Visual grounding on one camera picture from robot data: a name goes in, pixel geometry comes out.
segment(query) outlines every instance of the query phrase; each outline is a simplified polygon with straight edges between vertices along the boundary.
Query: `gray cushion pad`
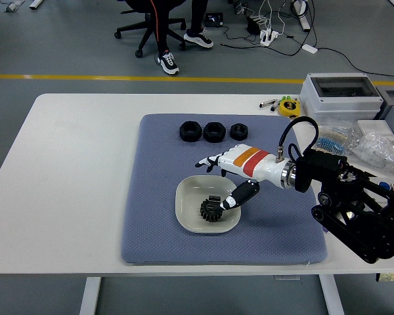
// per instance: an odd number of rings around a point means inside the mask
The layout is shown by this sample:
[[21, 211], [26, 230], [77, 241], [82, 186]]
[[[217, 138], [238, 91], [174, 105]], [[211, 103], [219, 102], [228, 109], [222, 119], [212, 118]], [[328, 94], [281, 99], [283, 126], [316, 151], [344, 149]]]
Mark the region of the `gray cushion pad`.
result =
[[[179, 127], [188, 120], [197, 121], [202, 128], [210, 121], [219, 121], [227, 128], [227, 135], [220, 143], [208, 143], [203, 137], [198, 142], [184, 142]], [[279, 138], [289, 122], [285, 117], [263, 115], [144, 116], [125, 208], [121, 246], [124, 261], [133, 264], [323, 261], [327, 250], [322, 227], [311, 216], [311, 208], [316, 204], [312, 188], [302, 194], [293, 188], [277, 188], [266, 180], [261, 182], [260, 193], [242, 207], [238, 225], [223, 234], [189, 232], [175, 216], [178, 184], [189, 176], [206, 174], [206, 167], [194, 165], [241, 143], [229, 136], [231, 125], [248, 126], [249, 136], [242, 143], [276, 154]], [[297, 143], [293, 131], [286, 138], [286, 147], [291, 142]], [[220, 168], [215, 167], [211, 174], [220, 175]], [[244, 181], [238, 175], [227, 176], [237, 186]]]

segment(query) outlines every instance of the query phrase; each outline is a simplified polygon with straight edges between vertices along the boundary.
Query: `white plastic box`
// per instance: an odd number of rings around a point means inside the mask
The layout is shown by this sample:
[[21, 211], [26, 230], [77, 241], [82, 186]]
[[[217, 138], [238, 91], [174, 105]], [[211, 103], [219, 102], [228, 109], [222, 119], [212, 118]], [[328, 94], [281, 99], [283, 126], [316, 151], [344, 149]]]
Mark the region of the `white plastic box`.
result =
[[315, 120], [356, 121], [374, 119], [383, 99], [364, 73], [309, 73], [300, 101]]

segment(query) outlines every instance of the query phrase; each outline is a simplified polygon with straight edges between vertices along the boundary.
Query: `black gear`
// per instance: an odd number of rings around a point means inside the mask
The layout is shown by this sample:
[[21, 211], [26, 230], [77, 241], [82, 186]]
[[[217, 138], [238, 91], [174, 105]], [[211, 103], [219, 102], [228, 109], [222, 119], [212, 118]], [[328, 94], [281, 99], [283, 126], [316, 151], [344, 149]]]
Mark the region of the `black gear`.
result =
[[209, 199], [206, 199], [202, 202], [200, 207], [200, 214], [206, 221], [216, 222], [222, 217], [223, 211], [213, 211], [213, 208], [217, 205], [220, 205], [221, 198], [220, 196], [209, 196]]

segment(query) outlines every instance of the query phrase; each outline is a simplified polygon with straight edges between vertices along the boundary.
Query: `black pants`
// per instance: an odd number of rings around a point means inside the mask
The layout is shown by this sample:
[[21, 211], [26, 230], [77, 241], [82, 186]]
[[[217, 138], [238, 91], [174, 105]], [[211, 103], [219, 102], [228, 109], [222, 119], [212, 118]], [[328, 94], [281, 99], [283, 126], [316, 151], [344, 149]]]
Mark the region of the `black pants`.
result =
[[[154, 33], [158, 44], [159, 55], [168, 50], [166, 36], [170, 10], [183, 4], [185, 0], [143, 0], [150, 2], [150, 15], [154, 22]], [[208, 7], [208, 0], [192, 0], [191, 3], [191, 32], [200, 33], [202, 20]]]

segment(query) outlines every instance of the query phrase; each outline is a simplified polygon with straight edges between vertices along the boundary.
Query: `nut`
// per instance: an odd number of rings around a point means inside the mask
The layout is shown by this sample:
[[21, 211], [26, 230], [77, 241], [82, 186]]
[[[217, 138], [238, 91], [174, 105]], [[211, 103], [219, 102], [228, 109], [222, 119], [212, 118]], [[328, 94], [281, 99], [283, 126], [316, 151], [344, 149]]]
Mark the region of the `nut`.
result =
[[210, 143], [218, 143], [226, 135], [226, 128], [218, 122], [208, 123], [203, 130], [203, 137]]
[[236, 123], [230, 128], [230, 137], [237, 141], [243, 141], [248, 137], [248, 127], [242, 123]]
[[196, 142], [202, 136], [202, 128], [196, 121], [186, 121], [179, 127], [179, 136], [185, 142]]

